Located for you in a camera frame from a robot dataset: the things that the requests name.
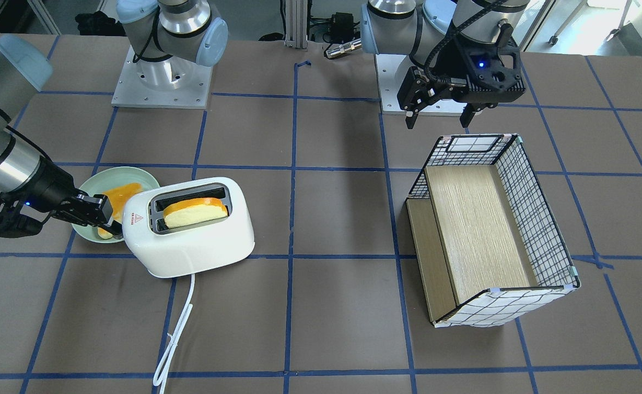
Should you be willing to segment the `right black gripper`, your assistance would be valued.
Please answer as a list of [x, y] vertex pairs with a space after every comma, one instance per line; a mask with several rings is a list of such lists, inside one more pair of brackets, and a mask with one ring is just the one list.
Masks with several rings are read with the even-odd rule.
[[122, 226], [113, 219], [113, 207], [104, 194], [89, 195], [74, 187], [73, 177], [45, 157], [39, 158], [38, 174], [17, 190], [0, 192], [0, 237], [18, 239], [37, 235], [46, 222], [21, 213], [23, 207], [47, 213], [79, 226], [100, 228], [103, 240], [123, 239]]

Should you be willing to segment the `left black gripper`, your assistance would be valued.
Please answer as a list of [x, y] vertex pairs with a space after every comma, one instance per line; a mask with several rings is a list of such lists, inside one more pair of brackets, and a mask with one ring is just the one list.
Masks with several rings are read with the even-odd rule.
[[419, 112], [438, 100], [453, 100], [468, 103], [460, 115], [461, 126], [468, 128], [482, 110], [523, 95], [520, 62], [520, 48], [513, 38], [503, 47], [454, 38], [436, 56], [433, 82], [418, 67], [408, 68], [396, 95], [406, 113], [406, 127], [413, 129]]

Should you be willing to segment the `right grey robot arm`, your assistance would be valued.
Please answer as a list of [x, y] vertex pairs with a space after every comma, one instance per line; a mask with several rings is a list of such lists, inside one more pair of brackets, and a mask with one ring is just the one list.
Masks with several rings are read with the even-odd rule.
[[48, 218], [101, 228], [121, 239], [122, 226], [112, 218], [108, 197], [78, 189], [68, 172], [10, 126], [52, 72], [48, 59], [32, 44], [10, 34], [0, 37], [0, 237], [41, 232], [44, 222], [21, 212], [28, 206]]

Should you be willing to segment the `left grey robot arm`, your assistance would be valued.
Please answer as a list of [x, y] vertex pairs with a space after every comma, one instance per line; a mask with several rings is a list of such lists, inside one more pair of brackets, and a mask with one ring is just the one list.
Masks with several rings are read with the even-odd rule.
[[518, 100], [526, 91], [513, 37], [527, 1], [368, 1], [361, 8], [363, 50], [406, 55], [399, 108], [407, 128], [441, 100], [464, 104], [459, 122]]

